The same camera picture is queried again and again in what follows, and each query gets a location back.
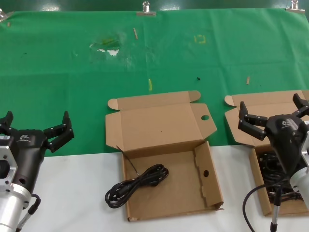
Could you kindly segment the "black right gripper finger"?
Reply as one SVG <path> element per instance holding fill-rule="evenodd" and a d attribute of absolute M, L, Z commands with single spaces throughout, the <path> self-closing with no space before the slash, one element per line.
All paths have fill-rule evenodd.
<path fill-rule="evenodd" d="M 309 115 L 309 102 L 307 100 L 301 99 L 300 96 L 295 93 L 293 95 L 293 102 L 297 107 L 297 110 L 292 113 L 293 116 L 302 118 Z"/>
<path fill-rule="evenodd" d="M 262 141 L 266 137 L 266 132 L 259 127 L 265 128 L 266 123 L 267 117 L 249 114 L 244 101 L 240 102 L 238 124 L 239 130 Z"/>

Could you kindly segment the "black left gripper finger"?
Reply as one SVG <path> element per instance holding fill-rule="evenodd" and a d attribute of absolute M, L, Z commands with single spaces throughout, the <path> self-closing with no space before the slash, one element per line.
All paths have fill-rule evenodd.
<path fill-rule="evenodd" d="M 13 113 L 8 111 L 6 116 L 0 119 L 0 134 L 2 135 L 12 135 L 14 129 L 11 128 L 11 123 L 13 121 Z"/>
<path fill-rule="evenodd" d="M 71 119 L 68 111 L 64 112 L 62 123 L 43 131 L 46 136 L 45 145 L 51 152 L 56 152 L 74 138 Z"/>

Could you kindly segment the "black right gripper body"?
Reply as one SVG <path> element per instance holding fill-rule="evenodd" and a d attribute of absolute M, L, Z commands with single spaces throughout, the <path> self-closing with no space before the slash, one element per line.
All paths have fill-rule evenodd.
<path fill-rule="evenodd" d="M 295 174 L 305 167 L 301 148 L 307 137 L 307 125 L 299 113 L 271 116 L 265 132 L 286 174 Z"/>

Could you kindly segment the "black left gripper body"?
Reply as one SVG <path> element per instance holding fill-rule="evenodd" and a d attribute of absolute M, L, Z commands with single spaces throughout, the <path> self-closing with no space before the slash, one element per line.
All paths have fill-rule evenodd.
<path fill-rule="evenodd" d="M 32 194 L 47 150 L 47 137 L 41 130 L 11 129 L 8 132 L 1 130 L 0 134 L 7 137 L 1 138 L 0 145 L 9 147 L 17 164 L 12 183 Z"/>

